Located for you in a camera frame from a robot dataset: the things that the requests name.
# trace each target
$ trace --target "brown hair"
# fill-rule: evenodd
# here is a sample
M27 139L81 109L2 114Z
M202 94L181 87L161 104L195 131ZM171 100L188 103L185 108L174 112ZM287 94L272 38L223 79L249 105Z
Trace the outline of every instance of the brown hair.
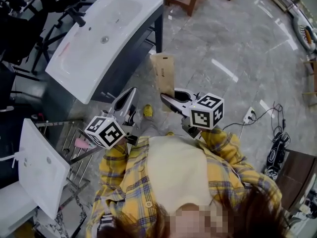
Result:
M287 233L286 220L279 207L272 206L271 196L252 187L237 207L229 198L220 196L219 201L227 212L229 232L221 237L228 238L284 238ZM114 227L99 230L97 238L168 238L170 236L168 214L163 207L155 205L156 221L141 234L140 225L125 214L114 219Z

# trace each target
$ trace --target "shirt button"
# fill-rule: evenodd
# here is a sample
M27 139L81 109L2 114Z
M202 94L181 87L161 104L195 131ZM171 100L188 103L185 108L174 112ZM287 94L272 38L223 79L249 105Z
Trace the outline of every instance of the shirt button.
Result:
M139 166L138 170L139 172L142 172L144 170L144 166Z
M145 203L146 208L151 208L153 206L151 201Z

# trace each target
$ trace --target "black cable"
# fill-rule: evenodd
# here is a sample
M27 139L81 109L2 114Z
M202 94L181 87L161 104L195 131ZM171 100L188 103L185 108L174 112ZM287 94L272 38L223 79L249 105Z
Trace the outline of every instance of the black cable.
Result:
M270 109L268 109L267 111L265 111L258 119L256 119L256 120L252 120L253 121L253 123L250 123L250 124L240 124L240 123L232 123L232 124L229 124L229 125L227 125L226 127L224 127L223 128L223 130L225 130L226 128L228 128L229 126L232 126L232 125L240 125L240 126L249 126L249 125L253 125L256 121L258 121L259 119L261 119L268 111L270 111L270 110L272 110L272 109L276 109L275 107L273 107L273 108L270 108Z
M284 118L283 106L279 103L275 105L275 102L273 103L273 107L268 109L267 111L265 111L259 118L257 118L257 115L255 112L252 112L255 115L255 120L253 120L252 117L248 117L248 118L253 123L250 123L250 124L232 123L232 124L229 124L226 127L224 127L223 130L225 130L226 128L228 128L229 126L232 126L232 125L240 125L240 126L253 125L255 122L257 122L259 119L261 119L270 110L273 110L273 112L271 114L271 128L272 128L272 132L273 132L273 138L275 138L277 135L276 130L279 130L280 133L283 133L284 129L285 129L285 118ZM273 113L274 113L274 111L277 111L277 123L278 123L277 127L275 127L275 128L273 128ZM282 113L282 117L283 117L282 126L280 125L280 116L279 116L280 113ZM287 135L289 137L289 140L291 142L291 138L290 138L289 134L286 132L285 135Z

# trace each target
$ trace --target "pink object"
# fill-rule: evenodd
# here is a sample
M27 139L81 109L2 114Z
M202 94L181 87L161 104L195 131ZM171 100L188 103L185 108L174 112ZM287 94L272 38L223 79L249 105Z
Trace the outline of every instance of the pink object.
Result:
M64 48L64 49L61 51L61 53L58 55L59 57L68 49L69 44L70 44L70 42L66 44L65 48Z
M83 148L83 149L92 149L95 148L95 146L88 144L85 140L81 138L76 138L75 140L75 146L78 148Z

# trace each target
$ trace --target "cream t-shirt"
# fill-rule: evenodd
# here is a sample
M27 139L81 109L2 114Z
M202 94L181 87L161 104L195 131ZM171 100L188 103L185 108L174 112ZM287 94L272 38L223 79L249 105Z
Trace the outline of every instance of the cream t-shirt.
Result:
M167 212L187 203L209 205L207 159L195 140L183 136L150 138L148 175L156 201Z

